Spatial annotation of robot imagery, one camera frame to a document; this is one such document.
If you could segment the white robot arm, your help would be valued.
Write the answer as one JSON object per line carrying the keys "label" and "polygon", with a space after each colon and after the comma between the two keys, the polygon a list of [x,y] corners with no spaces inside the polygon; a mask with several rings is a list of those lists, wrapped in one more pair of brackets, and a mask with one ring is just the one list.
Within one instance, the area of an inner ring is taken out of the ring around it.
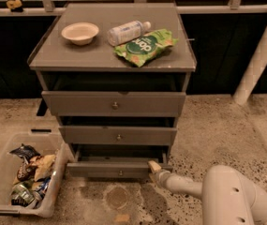
{"label": "white robot arm", "polygon": [[267,222],[267,192],[229,166],[215,165],[202,182],[169,172],[153,160],[150,177],[174,194],[201,200],[203,225],[263,225]]}

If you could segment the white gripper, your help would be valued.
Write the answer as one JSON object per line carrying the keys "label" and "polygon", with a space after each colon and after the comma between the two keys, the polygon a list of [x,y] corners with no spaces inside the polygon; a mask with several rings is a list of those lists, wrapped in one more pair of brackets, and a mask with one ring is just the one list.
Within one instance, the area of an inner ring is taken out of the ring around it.
{"label": "white gripper", "polygon": [[152,172],[149,173],[150,179],[160,187],[172,193],[188,193],[193,188],[193,181],[191,179],[162,170],[162,167],[153,160],[150,160],[148,165]]}

